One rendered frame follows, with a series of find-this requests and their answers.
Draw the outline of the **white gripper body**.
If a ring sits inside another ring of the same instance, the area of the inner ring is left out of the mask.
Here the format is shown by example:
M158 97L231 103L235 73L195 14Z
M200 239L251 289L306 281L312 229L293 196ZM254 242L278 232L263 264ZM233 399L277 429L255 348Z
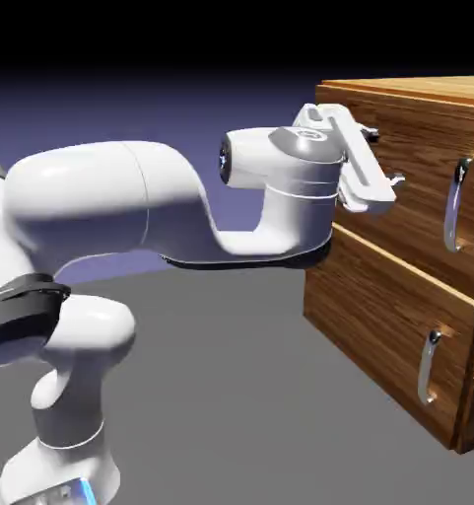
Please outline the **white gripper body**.
M396 195L360 125L344 106L327 104L317 108L331 124L346 157L339 180L342 205L352 213L385 213L394 204Z

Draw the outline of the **wooden cabinet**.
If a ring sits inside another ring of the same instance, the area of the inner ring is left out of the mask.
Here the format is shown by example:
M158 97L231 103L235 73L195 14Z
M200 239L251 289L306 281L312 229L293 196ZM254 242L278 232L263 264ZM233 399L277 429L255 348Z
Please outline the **wooden cabinet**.
M400 173L385 214L335 217L305 317L445 447L474 450L474 76L326 80Z

